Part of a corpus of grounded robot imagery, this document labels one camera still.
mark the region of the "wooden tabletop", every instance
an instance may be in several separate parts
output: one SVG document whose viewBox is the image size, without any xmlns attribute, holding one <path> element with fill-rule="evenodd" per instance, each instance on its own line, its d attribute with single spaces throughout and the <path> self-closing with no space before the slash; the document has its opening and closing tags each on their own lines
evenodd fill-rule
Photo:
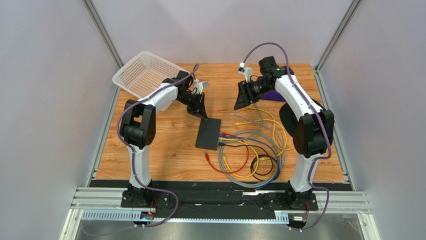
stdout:
<svg viewBox="0 0 426 240">
<path fill-rule="evenodd" d="M 178 64 L 188 70 L 193 69 L 194 64 Z M 254 75 L 260 75 L 257 64 L 248 64 L 253 68 Z M 320 100 L 320 94 L 314 79 L 312 68 L 309 64 L 291 64 L 300 85 L 315 100 Z M 234 111 L 234 104 L 238 95 L 237 83 L 244 80 L 244 76 L 237 73 L 237 63 L 204 63 L 200 64 L 196 77 L 200 81 L 207 81 L 209 87 L 205 88 L 205 108 L 209 118 L 222 119 L 221 131 L 233 134 L 243 130 L 257 130 L 258 124 L 234 125 L 235 122 L 245 122 L 244 120 L 231 116 L 231 113 L 257 120 L 259 114 L 255 110 L 240 109 Z M 107 135 L 105 147 L 100 159 L 96 178 L 97 179 L 129 179 L 130 178 L 130 158 L 127 147 L 121 143 L 116 134 L 117 118 L 124 110 L 124 105 L 128 99 L 137 98 L 121 90 L 111 126 Z M 269 111 L 280 122 L 279 111 L 283 102 L 260 100 L 257 105 L 260 109 Z M 265 119 L 271 117 L 263 114 Z M 266 125 L 272 126 L 272 122 L 266 121 Z M 205 159 L 206 150 L 195 148 L 200 118 L 189 115 L 186 106 L 178 101 L 174 101 L 166 111 L 160 111 L 156 116 L 156 135 L 150 145 L 149 171 L 154 180 L 193 180 L 193 181 L 228 181 L 226 176 L 214 171 Z M 262 133 L 272 136 L 272 132 L 266 128 Z M 287 134 L 288 145 L 293 146 L 291 137 Z M 212 164 L 219 168 L 218 151 L 208 150 Z M 244 164 L 246 160 L 246 150 L 244 147 L 225 147 L 224 150 L 229 166 L 236 170 Z M 277 181 L 288 181 L 294 170 L 297 159 L 297 152 L 286 151 L 284 167 L 280 172 Z M 250 162 L 255 157 L 250 151 L 249 164 L 239 175 L 250 174 Z M 267 173 L 271 167 L 270 161 L 261 161 L 259 173 Z M 255 181 L 253 177 L 239 178 L 242 181 Z M 334 147 L 332 146 L 332 157 L 328 160 L 321 160 L 314 176 L 315 182 L 343 182 L 344 178 L 339 164 L 339 160 Z"/>
</svg>

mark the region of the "purple cloth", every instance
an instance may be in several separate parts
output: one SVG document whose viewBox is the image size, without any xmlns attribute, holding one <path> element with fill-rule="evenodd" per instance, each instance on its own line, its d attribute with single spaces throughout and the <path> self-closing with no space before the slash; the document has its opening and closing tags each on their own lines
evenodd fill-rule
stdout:
<svg viewBox="0 0 426 240">
<path fill-rule="evenodd" d="M 277 92 L 277 90 L 268 91 L 260 96 L 260 99 L 271 100 L 277 102 L 285 102 L 284 97 Z"/>
</svg>

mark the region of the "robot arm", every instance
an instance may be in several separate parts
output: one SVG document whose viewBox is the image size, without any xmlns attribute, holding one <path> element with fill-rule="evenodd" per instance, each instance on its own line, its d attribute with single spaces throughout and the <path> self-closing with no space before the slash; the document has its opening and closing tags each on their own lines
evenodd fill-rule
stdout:
<svg viewBox="0 0 426 240">
<path fill-rule="evenodd" d="M 192 76 L 190 76 L 178 85 L 165 88 L 186 77 L 188 74 L 188 72 L 180 71 L 177 77 L 165 79 L 158 88 L 162 89 L 161 91 L 154 94 L 158 90 L 156 89 L 147 97 L 148 101 L 134 106 L 121 120 L 120 134 L 123 136 L 124 141 L 131 145 L 135 151 L 134 166 L 130 166 L 130 171 L 131 173 L 136 173 L 137 178 L 145 186 L 151 186 L 149 153 L 150 144 L 156 135 L 156 114 L 160 110 L 165 111 L 174 100 L 178 100 L 187 105 L 187 112 L 189 114 L 207 119 L 204 105 L 205 95 L 202 92 L 203 82 L 198 82 L 197 79 L 193 80 Z M 195 92 L 189 90 L 193 81 L 195 82 Z M 136 102 L 135 100 L 128 100 L 124 109 L 129 108 Z M 138 117 L 142 118 L 141 122 L 135 120 Z M 130 147 L 127 148 L 131 159 L 133 150 Z M 135 200 L 139 205 L 144 206 L 151 203 L 151 194 L 136 181 L 136 176 L 131 174 L 128 189 L 123 193 L 123 196 L 130 201 Z"/>
<path fill-rule="evenodd" d="M 314 162 L 314 159 L 322 156 L 327 150 L 318 119 L 311 108 L 314 108 L 321 116 L 330 143 L 333 142 L 334 115 L 331 110 L 325 110 L 318 102 L 312 100 L 299 85 L 294 72 L 290 69 L 290 72 L 287 73 L 286 67 L 278 66 L 273 56 L 263 58 L 259 61 L 259 66 L 262 76 L 256 81 L 252 81 L 252 69 L 244 63 L 240 64 L 238 73 L 244 74 L 245 81 L 238 83 L 239 92 L 234 110 L 258 102 L 262 94 L 272 90 L 276 90 L 287 101 L 280 109 L 279 115 L 283 126 L 293 137 L 294 148 L 298 156 L 286 194 L 288 205 L 297 209 L 312 195 L 312 187 L 309 182 L 312 181 L 318 164 L 318 162 Z M 294 83 L 290 81 L 288 74 L 292 75 Z M 309 104 L 302 95 L 310 100 Z M 308 179 L 311 167 L 311 179 Z"/>
</svg>

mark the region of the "floor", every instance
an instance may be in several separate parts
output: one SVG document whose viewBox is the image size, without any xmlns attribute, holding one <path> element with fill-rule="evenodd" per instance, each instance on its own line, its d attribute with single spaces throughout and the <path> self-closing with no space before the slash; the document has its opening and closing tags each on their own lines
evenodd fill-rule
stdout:
<svg viewBox="0 0 426 240">
<path fill-rule="evenodd" d="M 190 71 L 194 64 L 178 64 L 180 67 Z M 260 75 L 257 64 L 249 64 L 253 68 L 254 75 Z M 319 102 L 320 94 L 314 79 L 312 68 L 309 64 L 291 64 L 290 67 L 295 72 L 300 85 L 309 96 Z M 242 119 L 231 116 L 235 113 L 253 120 L 259 119 L 257 111 L 252 109 L 240 109 L 234 111 L 234 104 L 238 95 L 237 83 L 244 80 L 244 76 L 237 73 L 237 63 L 203 63 L 196 72 L 196 77 L 200 81 L 207 81 L 209 87 L 205 88 L 205 108 L 210 118 L 222 119 L 221 131 L 235 133 L 242 130 L 256 130 L 259 125 L 246 124 L 234 125 L 235 122 L 244 122 Z M 124 144 L 120 142 L 116 134 L 116 124 L 120 113 L 124 110 L 124 105 L 128 99 L 137 99 L 124 90 L 121 90 L 116 108 L 113 114 L 111 126 L 107 135 L 106 143 L 100 159 L 96 173 L 96 179 L 129 179 L 130 159 L 129 152 Z M 260 109 L 269 111 L 274 117 L 279 119 L 279 110 L 282 102 L 260 100 Z M 173 102 L 166 111 L 160 111 L 156 116 L 156 135 L 150 145 L 149 171 L 154 180 L 193 180 L 193 181 L 228 181 L 220 172 L 214 171 L 205 159 L 204 149 L 195 148 L 200 119 L 189 115 L 186 106 L 182 103 Z M 270 130 L 264 128 L 263 133 L 272 136 Z M 291 137 L 287 134 L 287 148 L 293 146 Z M 218 152 L 208 150 L 213 165 L 219 168 Z M 229 166 L 236 170 L 245 162 L 246 151 L 243 147 L 226 147 L 225 154 Z M 295 169 L 297 152 L 286 151 L 284 168 L 281 170 L 277 181 L 288 181 Z M 269 161 L 261 161 L 259 164 L 260 173 L 267 173 L 271 167 Z M 250 164 L 238 174 L 249 175 Z M 238 178 L 243 181 L 255 181 L 253 177 Z M 322 160 L 317 167 L 315 182 L 343 182 L 341 166 L 332 146 L 332 157 Z"/>
</svg>

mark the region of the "laundry basket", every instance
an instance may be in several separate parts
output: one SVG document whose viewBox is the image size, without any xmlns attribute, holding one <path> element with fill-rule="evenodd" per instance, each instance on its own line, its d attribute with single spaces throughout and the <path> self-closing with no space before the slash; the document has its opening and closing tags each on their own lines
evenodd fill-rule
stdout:
<svg viewBox="0 0 426 240">
<path fill-rule="evenodd" d="M 143 51 L 120 68 L 112 81 L 141 99 L 156 90 L 164 79 L 175 78 L 179 71 L 187 72 L 164 58 Z"/>
</svg>

